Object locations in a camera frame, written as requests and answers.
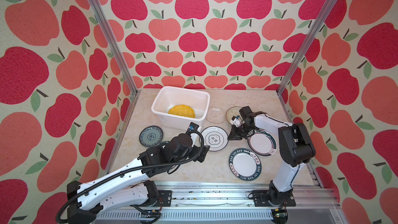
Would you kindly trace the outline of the white plate with cloud emblem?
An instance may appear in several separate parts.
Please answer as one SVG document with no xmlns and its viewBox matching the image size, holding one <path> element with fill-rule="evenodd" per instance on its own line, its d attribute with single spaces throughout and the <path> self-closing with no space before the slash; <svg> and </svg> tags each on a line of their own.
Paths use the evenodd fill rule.
<svg viewBox="0 0 398 224">
<path fill-rule="evenodd" d="M 221 127 L 208 127 L 201 132 L 205 145 L 209 146 L 209 151 L 217 152 L 226 148 L 228 144 L 227 132 Z"/>
</svg>

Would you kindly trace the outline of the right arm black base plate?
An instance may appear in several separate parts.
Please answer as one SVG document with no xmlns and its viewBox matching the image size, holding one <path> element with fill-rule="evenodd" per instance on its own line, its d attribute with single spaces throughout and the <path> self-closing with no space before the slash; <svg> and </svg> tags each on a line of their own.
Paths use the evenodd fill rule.
<svg viewBox="0 0 398 224">
<path fill-rule="evenodd" d="M 268 190 L 253 190 L 249 199 L 254 201 L 256 207 L 295 207 L 296 202 L 292 190 L 287 192 L 278 192 Z"/>
</svg>

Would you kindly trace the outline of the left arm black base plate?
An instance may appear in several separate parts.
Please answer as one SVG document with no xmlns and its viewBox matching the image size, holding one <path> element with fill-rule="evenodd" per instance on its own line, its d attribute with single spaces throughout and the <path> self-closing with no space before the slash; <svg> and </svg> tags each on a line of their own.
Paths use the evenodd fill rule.
<svg viewBox="0 0 398 224">
<path fill-rule="evenodd" d="M 150 207 L 170 207 L 172 202 L 171 190 L 159 190 L 159 196 L 151 203 Z"/>
</svg>

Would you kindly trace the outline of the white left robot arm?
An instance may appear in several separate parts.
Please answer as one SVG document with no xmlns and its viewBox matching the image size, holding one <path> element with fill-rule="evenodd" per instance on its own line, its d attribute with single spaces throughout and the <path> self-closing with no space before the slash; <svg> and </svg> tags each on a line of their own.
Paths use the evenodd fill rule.
<svg viewBox="0 0 398 224">
<path fill-rule="evenodd" d="M 145 206 L 161 203 L 159 191 L 150 178 L 169 173 L 191 161 L 203 162 L 210 147 L 198 131 L 179 134 L 168 143 L 149 147 L 123 168 L 88 183 L 73 181 L 67 186 L 67 202 L 56 214 L 58 224 L 90 224 L 110 210 L 132 206 L 154 220 L 161 212 Z"/>
</svg>

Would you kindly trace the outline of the white plate dark green rim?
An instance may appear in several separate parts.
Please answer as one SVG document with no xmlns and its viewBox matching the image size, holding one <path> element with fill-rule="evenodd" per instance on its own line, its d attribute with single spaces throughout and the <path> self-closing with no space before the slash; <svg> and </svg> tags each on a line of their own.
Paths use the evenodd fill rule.
<svg viewBox="0 0 398 224">
<path fill-rule="evenodd" d="M 277 144 L 274 137 L 264 131 L 256 131 L 248 140 L 249 148 L 260 157 L 271 157 L 277 151 Z"/>
</svg>

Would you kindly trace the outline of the yellow white-dotted plate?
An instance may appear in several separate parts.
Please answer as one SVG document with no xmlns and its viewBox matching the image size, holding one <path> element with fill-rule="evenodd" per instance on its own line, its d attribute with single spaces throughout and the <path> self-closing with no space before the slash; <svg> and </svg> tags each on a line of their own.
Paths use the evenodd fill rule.
<svg viewBox="0 0 398 224">
<path fill-rule="evenodd" d="M 187 118 L 195 118 L 194 109 L 188 105 L 183 105 L 183 104 L 173 106 L 168 111 L 168 114 L 181 116 L 181 117 L 187 117 Z"/>
</svg>

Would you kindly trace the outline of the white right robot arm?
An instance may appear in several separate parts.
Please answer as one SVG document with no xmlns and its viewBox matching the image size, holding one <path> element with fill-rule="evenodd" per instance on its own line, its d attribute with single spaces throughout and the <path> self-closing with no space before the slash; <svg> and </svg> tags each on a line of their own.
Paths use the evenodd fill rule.
<svg viewBox="0 0 398 224">
<path fill-rule="evenodd" d="M 280 154 L 282 163 L 266 191 L 254 193 L 260 205 L 281 206 L 292 202 L 293 182 L 298 172 L 316 155 L 315 146 L 302 123 L 277 120 L 265 112 L 253 112 L 245 106 L 228 112 L 230 141 L 246 140 L 248 148 L 240 148 L 230 156 L 231 171 L 240 179 L 252 181 L 261 173 L 261 157 Z"/>
</svg>

